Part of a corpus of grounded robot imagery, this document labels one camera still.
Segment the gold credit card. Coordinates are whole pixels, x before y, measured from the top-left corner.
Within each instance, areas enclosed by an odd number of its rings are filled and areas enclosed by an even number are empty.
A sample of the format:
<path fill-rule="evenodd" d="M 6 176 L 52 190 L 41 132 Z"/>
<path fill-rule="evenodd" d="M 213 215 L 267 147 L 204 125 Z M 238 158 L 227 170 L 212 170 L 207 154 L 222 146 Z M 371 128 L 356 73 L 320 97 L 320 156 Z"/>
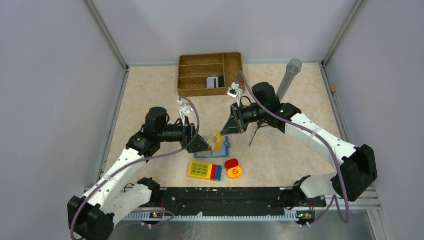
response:
<path fill-rule="evenodd" d="M 220 152 L 221 148 L 224 144 L 225 137 L 221 135 L 221 132 L 217 129 L 213 129 L 211 131 L 211 135 L 209 137 L 209 145 L 214 152 Z"/>

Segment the white credit card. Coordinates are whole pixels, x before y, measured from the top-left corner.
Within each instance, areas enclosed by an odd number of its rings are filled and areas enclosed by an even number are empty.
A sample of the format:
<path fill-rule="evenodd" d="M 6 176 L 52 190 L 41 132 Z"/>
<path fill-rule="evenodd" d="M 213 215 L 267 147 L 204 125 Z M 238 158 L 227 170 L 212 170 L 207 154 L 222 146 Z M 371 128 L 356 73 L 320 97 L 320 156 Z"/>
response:
<path fill-rule="evenodd" d="M 210 76 L 206 79 L 206 87 L 208 89 L 215 89 L 219 87 L 220 78 L 218 76 Z"/>

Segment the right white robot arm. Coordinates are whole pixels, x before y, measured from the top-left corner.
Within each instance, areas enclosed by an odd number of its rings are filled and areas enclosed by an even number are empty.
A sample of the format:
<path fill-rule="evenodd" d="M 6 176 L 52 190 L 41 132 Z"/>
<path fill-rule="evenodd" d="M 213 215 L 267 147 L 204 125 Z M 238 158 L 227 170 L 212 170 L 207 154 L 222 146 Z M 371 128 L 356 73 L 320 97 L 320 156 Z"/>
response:
<path fill-rule="evenodd" d="M 243 92 L 233 83 L 227 94 L 236 99 L 230 106 L 230 117 L 223 127 L 223 136 L 242 134 L 249 124 L 264 122 L 280 132 L 294 137 L 326 159 L 335 173 L 306 176 L 295 183 L 293 200 L 307 206 L 315 197 L 339 195 L 355 202 L 377 179 L 374 150 L 364 144 L 358 147 L 348 143 L 310 120 L 291 103 L 281 103 L 275 89 L 267 82 L 253 86 L 255 102 L 243 105 Z"/>

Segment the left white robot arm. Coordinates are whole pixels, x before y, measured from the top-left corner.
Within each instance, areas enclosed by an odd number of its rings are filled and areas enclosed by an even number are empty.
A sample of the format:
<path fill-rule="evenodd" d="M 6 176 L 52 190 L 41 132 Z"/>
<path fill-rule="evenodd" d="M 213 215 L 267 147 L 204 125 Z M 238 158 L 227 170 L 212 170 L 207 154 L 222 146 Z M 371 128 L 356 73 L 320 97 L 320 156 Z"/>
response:
<path fill-rule="evenodd" d="M 137 184 L 124 192 L 130 178 L 149 161 L 170 157 L 186 150 L 189 154 L 209 151 L 211 147 L 200 136 L 200 124 L 189 121 L 188 114 L 198 111 L 192 103 L 179 107 L 180 118 L 169 123 L 163 107 L 153 107 L 145 124 L 125 145 L 109 171 L 81 197 L 73 196 L 67 204 L 71 239 L 107 240 L 116 225 L 136 208 L 154 207 L 160 193 L 146 184 Z"/>

